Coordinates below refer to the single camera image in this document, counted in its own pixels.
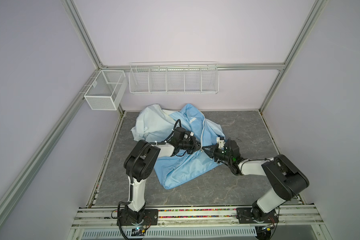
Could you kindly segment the light blue jacket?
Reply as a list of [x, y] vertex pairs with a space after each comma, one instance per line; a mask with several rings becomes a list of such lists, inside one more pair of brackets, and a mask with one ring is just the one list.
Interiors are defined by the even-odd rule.
[[131, 129], [136, 142], [167, 143], [173, 153], [159, 154], [154, 170], [160, 184], [172, 189], [216, 168], [216, 163], [202, 147], [217, 144], [222, 127], [208, 119], [196, 107], [185, 105], [180, 111], [163, 110], [154, 104], [142, 110]]

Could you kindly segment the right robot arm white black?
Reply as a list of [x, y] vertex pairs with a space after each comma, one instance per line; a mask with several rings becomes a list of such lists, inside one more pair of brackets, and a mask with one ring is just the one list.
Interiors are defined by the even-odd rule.
[[241, 156], [236, 141], [221, 138], [218, 138], [215, 145], [204, 146], [202, 150], [216, 163], [226, 165], [235, 176], [267, 177], [272, 188], [244, 214], [256, 223], [270, 219], [277, 207], [290, 201], [310, 185], [308, 178], [285, 155], [263, 160], [245, 159]]

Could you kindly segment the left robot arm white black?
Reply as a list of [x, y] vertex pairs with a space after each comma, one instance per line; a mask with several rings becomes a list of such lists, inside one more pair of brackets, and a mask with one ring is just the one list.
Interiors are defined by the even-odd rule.
[[134, 224], [140, 224], [145, 212], [146, 179], [152, 173], [156, 161], [161, 157], [182, 157], [192, 155], [201, 149], [200, 142], [194, 133], [182, 127], [178, 119], [172, 132], [161, 142], [147, 142], [140, 140], [124, 162], [124, 168], [129, 179], [129, 198], [124, 205], [124, 210], [118, 210], [118, 218], [127, 218]]

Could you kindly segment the small white mesh basket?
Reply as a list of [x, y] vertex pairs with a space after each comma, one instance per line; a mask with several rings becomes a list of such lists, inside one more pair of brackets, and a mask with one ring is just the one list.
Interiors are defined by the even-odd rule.
[[127, 86], [124, 71], [100, 70], [84, 97], [92, 110], [117, 111]]

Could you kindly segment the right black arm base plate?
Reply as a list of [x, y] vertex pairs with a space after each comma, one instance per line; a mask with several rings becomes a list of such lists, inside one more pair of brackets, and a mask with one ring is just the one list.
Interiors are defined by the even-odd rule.
[[263, 213], [258, 208], [242, 207], [236, 208], [236, 211], [240, 224], [276, 224], [279, 222], [278, 214], [275, 210]]

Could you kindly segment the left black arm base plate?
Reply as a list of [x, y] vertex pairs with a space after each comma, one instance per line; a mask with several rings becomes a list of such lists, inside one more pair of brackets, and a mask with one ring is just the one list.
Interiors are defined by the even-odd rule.
[[123, 226], [132, 225], [151, 225], [156, 226], [159, 219], [158, 209], [142, 209], [139, 212], [130, 209], [122, 209], [120, 213], [120, 221]]

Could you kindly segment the aluminium front rail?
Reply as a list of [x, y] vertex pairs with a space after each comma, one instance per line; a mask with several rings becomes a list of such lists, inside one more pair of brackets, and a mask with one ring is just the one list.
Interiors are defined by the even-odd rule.
[[[324, 221], [314, 205], [282, 205], [274, 214], [257, 223], [239, 213], [237, 206], [228, 207], [153, 207], [147, 208], [144, 224], [152, 228], [165, 227], [233, 227], [282, 225], [323, 225]], [[73, 229], [117, 227], [115, 208], [79, 209], [72, 223]]]

